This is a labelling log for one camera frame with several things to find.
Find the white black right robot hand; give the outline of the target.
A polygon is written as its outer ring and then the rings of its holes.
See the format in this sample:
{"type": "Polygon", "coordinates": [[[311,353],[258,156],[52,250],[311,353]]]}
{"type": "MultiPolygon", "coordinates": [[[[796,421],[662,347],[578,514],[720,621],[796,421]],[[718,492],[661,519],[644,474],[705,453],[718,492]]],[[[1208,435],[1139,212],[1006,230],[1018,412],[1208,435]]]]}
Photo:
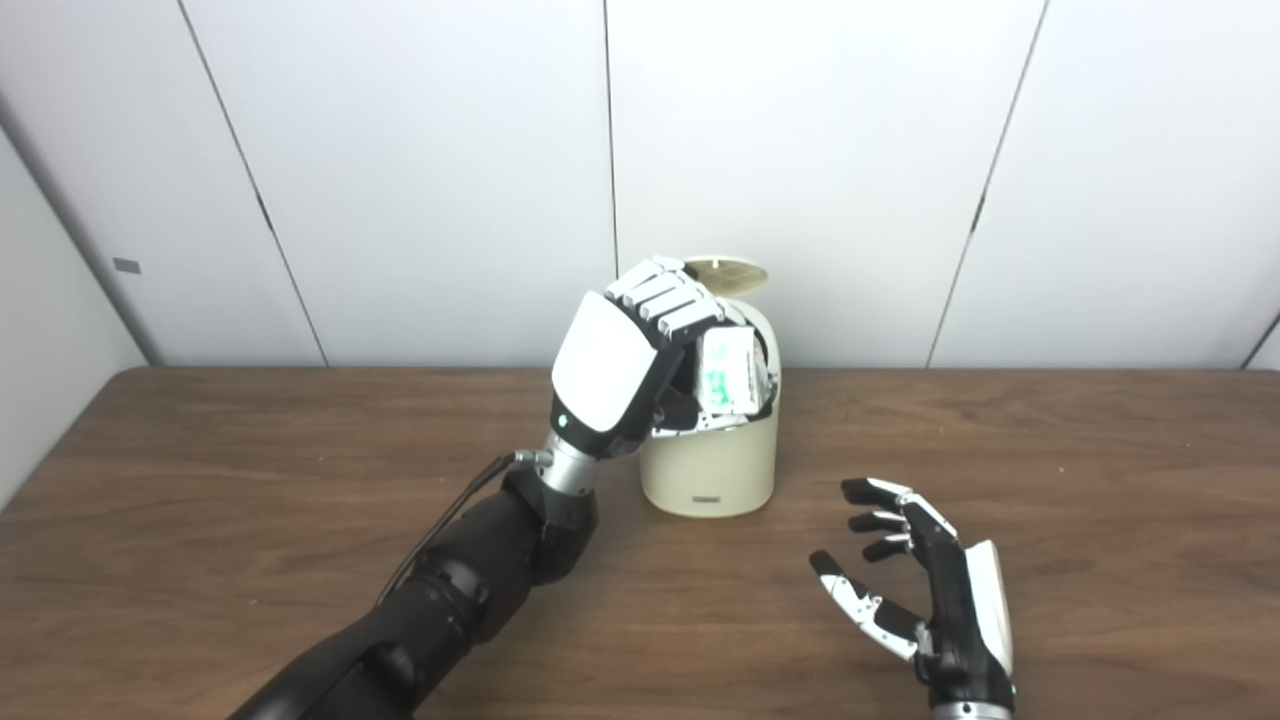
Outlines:
{"type": "Polygon", "coordinates": [[[854,533],[881,534],[861,552],[868,562],[914,557],[925,571],[931,615],[923,618],[847,574],[824,550],[809,562],[826,594],[870,641],[909,664],[936,719],[1012,719],[1012,623],[995,542],[964,544],[942,512],[908,486],[879,478],[840,484],[865,512],[854,533]]]}

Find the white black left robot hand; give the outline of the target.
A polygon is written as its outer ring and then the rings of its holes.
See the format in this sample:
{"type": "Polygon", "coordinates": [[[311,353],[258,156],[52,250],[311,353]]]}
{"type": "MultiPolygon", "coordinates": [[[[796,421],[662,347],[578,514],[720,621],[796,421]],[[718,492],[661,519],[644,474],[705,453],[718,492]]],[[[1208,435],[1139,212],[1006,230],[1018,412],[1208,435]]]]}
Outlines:
{"type": "Polygon", "coordinates": [[[742,424],[739,415],[716,418],[695,384],[700,340],[748,324],[686,263],[640,261],[579,305],[552,369],[552,430],[575,451],[604,460],[632,454],[653,436],[742,424]]]}

